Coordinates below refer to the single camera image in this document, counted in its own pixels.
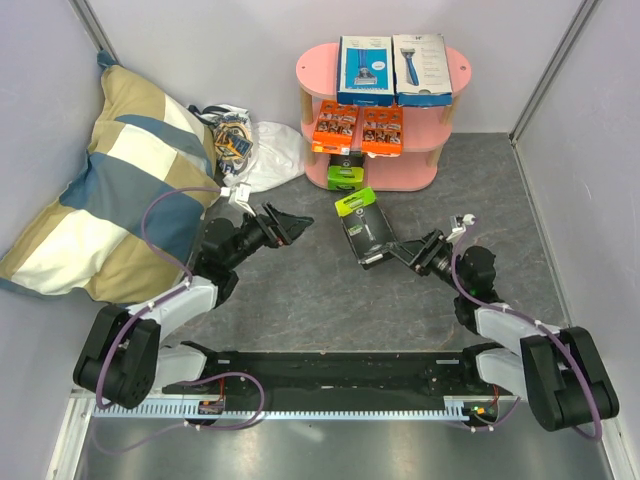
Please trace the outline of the black green razor box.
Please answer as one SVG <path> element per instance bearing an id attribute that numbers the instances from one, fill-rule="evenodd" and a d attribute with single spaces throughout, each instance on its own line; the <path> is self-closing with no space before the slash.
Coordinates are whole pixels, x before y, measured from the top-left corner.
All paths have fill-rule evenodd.
<path id="1" fill-rule="evenodd" d="M 375 191 L 364 188 L 335 203 L 343 231 L 358 264 L 365 270 L 391 257 L 389 245 L 396 236 L 377 203 Z"/>

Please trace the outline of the white blue razor box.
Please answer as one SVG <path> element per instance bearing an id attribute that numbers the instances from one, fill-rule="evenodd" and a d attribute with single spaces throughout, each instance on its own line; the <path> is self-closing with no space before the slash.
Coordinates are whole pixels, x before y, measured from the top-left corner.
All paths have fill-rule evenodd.
<path id="1" fill-rule="evenodd" d="M 453 102 L 446 44 L 441 34 L 392 36 L 396 103 L 445 107 Z"/>

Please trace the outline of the blue razor box clear front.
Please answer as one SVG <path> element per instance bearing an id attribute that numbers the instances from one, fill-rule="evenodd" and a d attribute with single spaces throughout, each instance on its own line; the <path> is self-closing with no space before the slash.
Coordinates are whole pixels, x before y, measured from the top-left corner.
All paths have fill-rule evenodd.
<path id="1" fill-rule="evenodd" d="M 342 105 L 390 107 L 395 100 L 392 39 L 342 36 L 336 73 L 336 100 Z"/>

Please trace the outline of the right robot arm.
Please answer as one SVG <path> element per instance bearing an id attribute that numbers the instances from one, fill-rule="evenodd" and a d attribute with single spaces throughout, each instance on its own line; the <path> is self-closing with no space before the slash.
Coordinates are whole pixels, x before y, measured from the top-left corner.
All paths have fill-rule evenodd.
<path id="1" fill-rule="evenodd" d="M 465 391 L 477 394 L 493 384 L 526 402 L 543 429 L 602 439 L 603 423 L 618 415 L 620 403 L 588 330 L 559 328 L 514 310 L 495 289 L 495 255 L 485 247 L 461 250 L 435 230 L 386 249 L 416 274 L 434 275 L 456 290 L 458 322 L 486 339 L 468 348 L 471 360 L 458 368 Z"/>

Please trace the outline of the green black razor pack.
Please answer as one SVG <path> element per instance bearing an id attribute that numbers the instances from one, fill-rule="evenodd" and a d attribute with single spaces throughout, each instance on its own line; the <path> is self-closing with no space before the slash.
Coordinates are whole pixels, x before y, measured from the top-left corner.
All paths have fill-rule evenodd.
<path id="1" fill-rule="evenodd" d="M 332 154 L 327 170 L 327 187 L 332 191 L 357 191 L 364 185 L 364 156 Z"/>

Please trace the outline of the orange razor box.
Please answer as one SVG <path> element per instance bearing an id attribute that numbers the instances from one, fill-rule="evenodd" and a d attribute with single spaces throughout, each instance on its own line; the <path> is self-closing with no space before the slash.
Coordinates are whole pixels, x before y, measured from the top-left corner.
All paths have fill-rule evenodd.
<path id="1" fill-rule="evenodd" d="M 359 107 L 323 100 L 312 136 L 312 151 L 349 155 L 359 115 Z"/>
<path id="2" fill-rule="evenodd" d="M 361 150 L 370 157 L 397 157 L 403 151 L 401 107 L 366 107 L 363 113 Z"/>

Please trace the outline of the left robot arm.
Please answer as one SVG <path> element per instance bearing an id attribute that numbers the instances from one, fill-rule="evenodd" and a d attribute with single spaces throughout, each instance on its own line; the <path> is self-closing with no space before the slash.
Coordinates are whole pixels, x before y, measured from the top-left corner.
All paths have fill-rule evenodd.
<path id="1" fill-rule="evenodd" d="M 126 308 L 109 304 L 95 317 L 73 371 L 74 383 L 107 404 L 137 407 L 153 389 L 182 380 L 198 393 L 219 382 L 219 369 L 200 351 L 161 352 L 161 342 L 189 320 L 222 305 L 238 283 L 236 268 L 258 249 L 291 245 L 314 220 L 265 203 L 263 213 L 226 218 L 204 230 L 192 277 L 146 302 Z"/>

